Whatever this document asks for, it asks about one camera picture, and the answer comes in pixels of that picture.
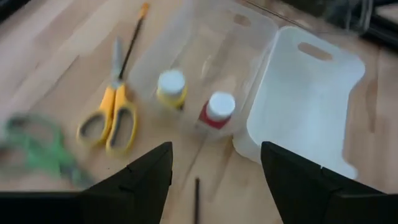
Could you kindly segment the black paintbrush orange tip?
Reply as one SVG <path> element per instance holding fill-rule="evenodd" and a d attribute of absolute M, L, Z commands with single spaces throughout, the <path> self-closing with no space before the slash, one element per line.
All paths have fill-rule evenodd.
<path fill-rule="evenodd" d="M 142 26 L 142 24 L 143 24 L 143 21 L 144 21 L 146 15 L 147 15 L 147 12 L 148 12 L 148 10 L 149 10 L 149 7 L 150 7 L 150 5 L 149 5 L 148 2 L 145 2 L 145 3 L 141 6 L 141 9 L 140 9 L 140 11 L 139 11 L 139 17 L 138 17 L 138 20 L 137 20 L 137 23 L 136 23 L 136 26 L 135 26 L 135 29 L 134 29 L 134 32 L 133 32 L 133 35 L 132 35 L 132 39 L 131 39 L 131 41 L 130 41 L 130 43 L 129 43 L 129 48 L 128 48 L 127 53 L 126 53 L 126 56 L 125 56 L 125 58 L 124 58 L 124 61 L 123 61 L 122 67 L 121 67 L 121 71 L 120 71 L 120 73 L 119 73 L 119 75 L 118 75 L 118 79 L 119 79 L 119 80 L 122 80 L 122 79 L 123 79 L 123 73 L 124 73 L 124 71 L 125 71 L 125 69 L 126 69 L 126 67 L 127 67 L 127 64 L 128 64 L 128 61 L 129 61 L 129 58 L 130 58 L 132 49 L 133 49 L 134 44 L 135 44 L 135 42 L 136 42 L 136 40 L 137 40 L 137 37 L 138 37 L 138 35 L 139 35 L 139 32 L 140 32 L 140 30 L 141 30 L 141 26 Z"/>

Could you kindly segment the yellow paint bottle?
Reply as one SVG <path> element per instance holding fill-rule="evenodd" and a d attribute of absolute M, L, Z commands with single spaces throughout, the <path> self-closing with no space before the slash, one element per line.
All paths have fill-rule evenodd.
<path fill-rule="evenodd" d="M 186 97 L 186 79 L 180 70 L 166 70 L 159 75 L 156 98 L 162 106 L 183 111 Z"/>

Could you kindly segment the large clear plastic bin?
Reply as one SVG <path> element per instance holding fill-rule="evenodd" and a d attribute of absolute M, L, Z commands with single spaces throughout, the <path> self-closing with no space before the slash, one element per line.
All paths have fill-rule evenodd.
<path fill-rule="evenodd" d="M 315 32 L 365 33 L 374 0 L 245 0 L 291 24 Z"/>

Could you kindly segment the white plastic bin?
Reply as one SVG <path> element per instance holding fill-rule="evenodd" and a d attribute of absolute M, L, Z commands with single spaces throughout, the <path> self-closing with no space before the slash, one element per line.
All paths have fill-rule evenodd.
<path fill-rule="evenodd" d="M 343 158 L 349 94 L 365 65 L 303 29 L 280 29 L 253 101 L 246 127 L 233 136 L 238 154 L 261 161 L 270 141 L 322 167 L 355 179 Z"/>

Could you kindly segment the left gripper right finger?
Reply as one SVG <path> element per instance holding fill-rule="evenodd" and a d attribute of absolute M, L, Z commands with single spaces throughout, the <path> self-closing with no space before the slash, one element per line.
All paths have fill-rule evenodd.
<path fill-rule="evenodd" d="M 382 224 L 383 193 L 272 142 L 261 146 L 268 187 L 284 224 Z"/>

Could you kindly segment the black paintbrush silver ferrule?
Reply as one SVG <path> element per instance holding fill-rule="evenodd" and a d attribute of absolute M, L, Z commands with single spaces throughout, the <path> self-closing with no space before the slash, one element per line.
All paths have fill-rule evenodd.
<path fill-rule="evenodd" d="M 193 224 L 199 224 L 200 220 L 200 179 L 195 179 Z"/>

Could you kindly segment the green scissors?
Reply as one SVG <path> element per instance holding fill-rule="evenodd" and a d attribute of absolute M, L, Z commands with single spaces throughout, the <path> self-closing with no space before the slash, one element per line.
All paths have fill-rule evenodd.
<path fill-rule="evenodd" d="M 23 127 L 29 123 L 48 129 L 51 140 L 43 141 L 24 131 Z M 38 114 L 16 113 L 5 121 L 3 130 L 5 136 L 0 141 L 0 152 L 21 151 L 25 160 L 17 164 L 0 162 L 0 174 L 39 169 L 52 177 L 67 179 L 81 189 L 95 184 L 90 173 L 79 166 L 73 154 L 65 148 L 62 129 L 52 120 Z"/>

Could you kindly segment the red paint bottle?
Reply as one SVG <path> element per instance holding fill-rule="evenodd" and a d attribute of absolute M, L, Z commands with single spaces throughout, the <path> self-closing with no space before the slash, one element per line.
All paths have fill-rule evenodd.
<path fill-rule="evenodd" d="M 210 138 L 223 138 L 229 134 L 223 128 L 229 123 L 236 109 L 236 101 L 231 93 L 215 91 L 201 107 L 194 130 L 209 134 Z"/>

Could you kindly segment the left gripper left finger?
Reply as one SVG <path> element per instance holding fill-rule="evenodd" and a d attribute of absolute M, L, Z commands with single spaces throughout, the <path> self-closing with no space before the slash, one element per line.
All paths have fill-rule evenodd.
<path fill-rule="evenodd" d="M 172 142 L 164 142 L 85 190 L 81 224 L 159 224 L 172 165 Z"/>

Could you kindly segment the small clear plastic bin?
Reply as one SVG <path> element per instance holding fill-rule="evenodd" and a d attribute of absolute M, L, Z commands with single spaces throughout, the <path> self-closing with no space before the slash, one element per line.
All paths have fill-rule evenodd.
<path fill-rule="evenodd" d="M 201 107 L 215 91 L 231 93 L 236 109 L 223 128 L 229 135 L 246 121 L 244 106 L 262 72 L 279 28 L 270 18 L 232 0 L 185 0 L 164 31 L 136 60 L 128 84 L 157 126 L 194 130 Z M 180 70 L 186 79 L 183 111 L 156 98 L 159 75 Z"/>

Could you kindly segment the yellow scissors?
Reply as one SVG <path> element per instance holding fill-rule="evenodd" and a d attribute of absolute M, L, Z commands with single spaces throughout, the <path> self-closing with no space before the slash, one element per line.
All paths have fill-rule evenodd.
<path fill-rule="evenodd" d="M 124 62 L 129 57 L 123 56 L 123 45 L 120 37 L 115 38 L 111 61 L 110 83 L 106 87 L 97 110 L 92 112 L 82 122 L 76 131 L 77 141 L 90 148 L 105 146 L 107 154 L 121 156 L 132 147 L 137 130 L 137 107 L 127 98 L 127 85 L 123 80 Z M 121 130 L 122 116 L 128 114 L 132 118 L 132 128 L 127 143 L 123 146 L 116 145 L 116 138 Z M 89 137 L 86 128 L 95 120 L 103 122 L 103 127 L 98 137 Z"/>

